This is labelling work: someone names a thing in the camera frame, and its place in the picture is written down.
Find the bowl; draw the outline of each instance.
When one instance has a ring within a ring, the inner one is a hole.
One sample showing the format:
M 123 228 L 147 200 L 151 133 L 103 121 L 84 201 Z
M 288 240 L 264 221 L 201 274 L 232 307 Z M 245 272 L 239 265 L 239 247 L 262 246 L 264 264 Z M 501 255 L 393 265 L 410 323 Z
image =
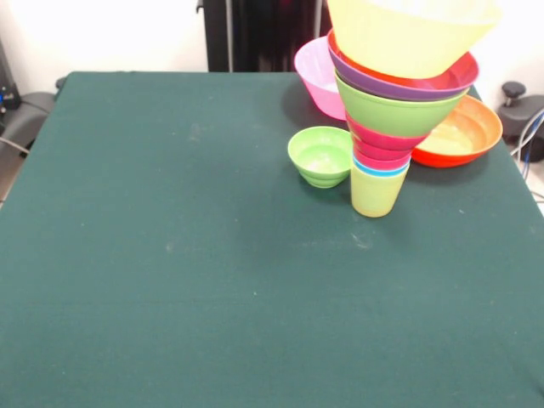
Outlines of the bowl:
M 350 87 L 336 75 L 349 115 L 365 128 L 401 138 L 420 138 L 441 123 L 464 93 L 452 98 L 413 102 L 381 98 Z
M 317 107 L 326 115 L 345 121 L 345 109 L 335 82 L 334 64 L 326 37 L 307 42 L 297 51 L 295 69 Z
M 395 169 L 391 170 L 378 170 L 376 168 L 365 166 L 363 163 L 361 163 L 359 160 L 357 160 L 357 157 L 353 155 L 353 161 L 355 166 L 363 173 L 370 174 L 371 176 L 375 177 L 392 177 L 396 176 L 397 174 L 401 174 L 405 171 L 405 169 L 410 165 L 410 161 L 407 161 L 404 166 L 397 167 Z
M 432 78 L 459 60 L 501 18 L 493 0 L 328 0 L 338 47 L 393 77 Z
M 476 160 L 501 140 L 499 116 L 472 96 L 465 96 L 419 144 L 414 161 L 430 167 L 456 167 Z
M 462 93 L 471 87 L 479 74 L 476 59 L 464 54 L 445 73 L 428 79 L 388 76 L 365 68 L 346 57 L 336 43 L 334 31 L 327 36 L 329 54 L 338 76 L 348 85 L 369 94 L 401 100 L 438 100 Z
M 419 138 L 397 138 L 364 127 L 354 121 L 349 113 L 346 113 L 346 120 L 354 139 L 354 148 L 378 160 L 394 160 L 409 155 L 428 136 L 424 134 Z
M 319 189 L 330 189 L 348 177 L 352 150 L 349 132 L 327 126 L 301 130 L 287 146 L 300 175 Z
M 382 172 L 390 172 L 406 166 L 406 164 L 410 162 L 411 152 L 408 153 L 406 156 L 401 157 L 400 159 L 377 160 L 367 156 L 365 153 L 361 152 L 358 149 L 354 149 L 354 157 L 358 163 L 362 164 L 365 167 Z

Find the green bowl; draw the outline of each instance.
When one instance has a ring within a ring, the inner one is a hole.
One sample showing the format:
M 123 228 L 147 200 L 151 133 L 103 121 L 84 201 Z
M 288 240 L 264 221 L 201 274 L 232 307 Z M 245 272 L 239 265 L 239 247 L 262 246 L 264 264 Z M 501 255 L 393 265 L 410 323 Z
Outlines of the green bowl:
M 431 132 L 467 92 L 426 102 L 386 99 L 352 88 L 335 75 L 346 111 L 356 122 L 376 132 L 401 138 L 416 138 Z
M 318 189 L 330 189 L 349 175 L 353 142 L 337 127 L 308 127 L 295 134 L 287 152 L 298 172 Z

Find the pink bowl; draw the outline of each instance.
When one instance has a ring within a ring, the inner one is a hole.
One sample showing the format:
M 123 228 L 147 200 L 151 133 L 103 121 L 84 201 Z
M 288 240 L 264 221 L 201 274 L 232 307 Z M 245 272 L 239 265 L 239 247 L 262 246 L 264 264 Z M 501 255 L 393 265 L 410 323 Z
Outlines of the pink bowl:
M 317 107 L 326 115 L 345 121 L 346 110 L 338 92 L 326 37 L 307 42 L 297 51 L 295 69 Z
M 351 133 L 351 137 L 354 141 L 354 151 L 358 150 L 363 155 L 376 160 L 397 160 L 406 157 L 411 154 L 412 149 L 409 150 L 387 150 L 380 149 L 379 147 L 368 144 L 365 141 L 359 139 L 359 136 L 355 133 Z
M 364 127 L 360 123 L 357 123 L 348 112 L 346 112 L 346 120 L 348 121 L 349 130 L 356 139 L 360 139 L 368 145 L 384 150 L 410 151 L 429 135 L 429 133 L 427 133 L 416 138 L 398 138 Z
M 397 170 L 399 168 L 402 168 L 406 164 L 408 164 L 408 162 L 411 159 L 411 153 L 408 153 L 407 156 L 401 157 L 400 159 L 396 159 L 396 160 L 376 160 L 362 154 L 357 149 L 354 149 L 354 155 L 357 161 L 361 163 L 363 166 L 373 168 L 374 170 L 384 170 L 384 171 Z

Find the stacked bowls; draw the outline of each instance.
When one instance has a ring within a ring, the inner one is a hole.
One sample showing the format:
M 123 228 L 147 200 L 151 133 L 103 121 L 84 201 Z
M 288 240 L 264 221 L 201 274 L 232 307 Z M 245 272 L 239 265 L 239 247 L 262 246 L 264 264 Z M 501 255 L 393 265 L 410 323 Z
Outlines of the stacked bowls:
M 468 52 L 500 17 L 493 0 L 328 0 L 326 37 L 354 142 L 352 204 L 368 217 L 396 202 L 414 148 L 479 74 Z

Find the black pole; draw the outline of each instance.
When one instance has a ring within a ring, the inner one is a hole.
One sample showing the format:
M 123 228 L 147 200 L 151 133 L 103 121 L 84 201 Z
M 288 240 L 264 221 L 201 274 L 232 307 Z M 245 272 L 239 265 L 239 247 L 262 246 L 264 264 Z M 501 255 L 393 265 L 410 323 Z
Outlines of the black pole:
M 20 96 L 0 41 L 0 111 L 19 108 Z

